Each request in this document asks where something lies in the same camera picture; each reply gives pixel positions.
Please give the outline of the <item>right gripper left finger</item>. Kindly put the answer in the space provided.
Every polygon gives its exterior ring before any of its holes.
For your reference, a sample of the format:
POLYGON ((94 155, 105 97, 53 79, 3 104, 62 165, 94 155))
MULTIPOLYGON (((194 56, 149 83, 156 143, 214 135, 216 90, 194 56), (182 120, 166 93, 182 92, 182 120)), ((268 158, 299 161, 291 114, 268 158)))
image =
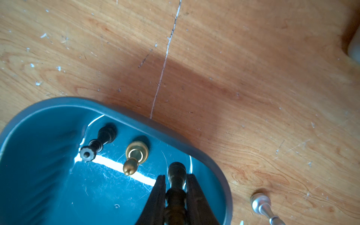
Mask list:
POLYGON ((164 225, 166 177, 159 175, 136 225, 164 225))

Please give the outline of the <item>silver chess piece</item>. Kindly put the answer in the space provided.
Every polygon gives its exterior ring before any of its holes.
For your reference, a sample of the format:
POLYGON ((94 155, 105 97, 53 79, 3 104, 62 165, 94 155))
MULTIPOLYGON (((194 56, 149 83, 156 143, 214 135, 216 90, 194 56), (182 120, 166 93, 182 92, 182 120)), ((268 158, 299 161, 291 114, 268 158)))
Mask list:
POLYGON ((285 225, 285 222, 275 215, 271 209, 271 200, 264 193, 255 193, 250 198, 253 211, 268 218, 271 225, 285 225))

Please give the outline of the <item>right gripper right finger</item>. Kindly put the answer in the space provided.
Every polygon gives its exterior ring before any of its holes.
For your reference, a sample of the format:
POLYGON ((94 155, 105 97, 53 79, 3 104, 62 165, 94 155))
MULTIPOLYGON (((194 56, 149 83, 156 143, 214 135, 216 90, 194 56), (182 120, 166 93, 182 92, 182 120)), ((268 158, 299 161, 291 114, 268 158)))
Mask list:
POLYGON ((219 225, 196 177, 187 174, 187 221, 189 225, 219 225))

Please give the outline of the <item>teal plastic storage box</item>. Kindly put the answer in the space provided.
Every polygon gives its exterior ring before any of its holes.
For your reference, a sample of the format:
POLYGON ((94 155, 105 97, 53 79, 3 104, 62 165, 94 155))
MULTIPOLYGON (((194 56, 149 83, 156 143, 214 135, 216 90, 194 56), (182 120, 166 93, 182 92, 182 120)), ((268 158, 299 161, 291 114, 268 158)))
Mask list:
POLYGON ((219 166, 171 129, 125 108, 59 97, 21 111, 1 132, 1 224, 133 225, 159 175, 171 163, 194 174, 222 225, 233 202, 219 166), (93 161, 80 149, 106 124, 116 139, 93 161), (142 141, 149 157, 130 176, 123 172, 126 148, 142 141))

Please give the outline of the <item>dark chess piece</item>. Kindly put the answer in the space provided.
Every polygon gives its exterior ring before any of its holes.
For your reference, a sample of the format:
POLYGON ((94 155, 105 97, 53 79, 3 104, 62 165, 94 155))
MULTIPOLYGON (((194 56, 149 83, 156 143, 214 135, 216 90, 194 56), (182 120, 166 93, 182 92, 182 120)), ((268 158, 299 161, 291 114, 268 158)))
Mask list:
POLYGON ((97 134, 96 139, 90 140, 88 145, 83 146, 79 153, 83 161, 93 161, 97 154, 100 153, 104 145, 112 143, 117 136, 117 128, 115 125, 106 124, 97 134))
POLYGON ((167 225, 184 225, 186 221, 186 192, 183 186, 186 181, 186 168, 180 162, 173 162, 168 169, 170 188, 166 192, 167 207, 165 223, 167 225))

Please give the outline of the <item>gold chess piece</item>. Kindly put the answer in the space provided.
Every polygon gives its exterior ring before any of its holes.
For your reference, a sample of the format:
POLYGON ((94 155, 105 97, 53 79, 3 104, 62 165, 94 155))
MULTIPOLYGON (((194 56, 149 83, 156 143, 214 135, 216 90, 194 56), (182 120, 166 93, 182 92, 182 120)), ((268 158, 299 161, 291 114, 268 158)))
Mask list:
POLYGON ((134 141, 126 148, 126 162, 123 165, 123 172, 126 176, 133 175, 139 165, 143 164, 149 157, 149 148, 142 141, 134 141))

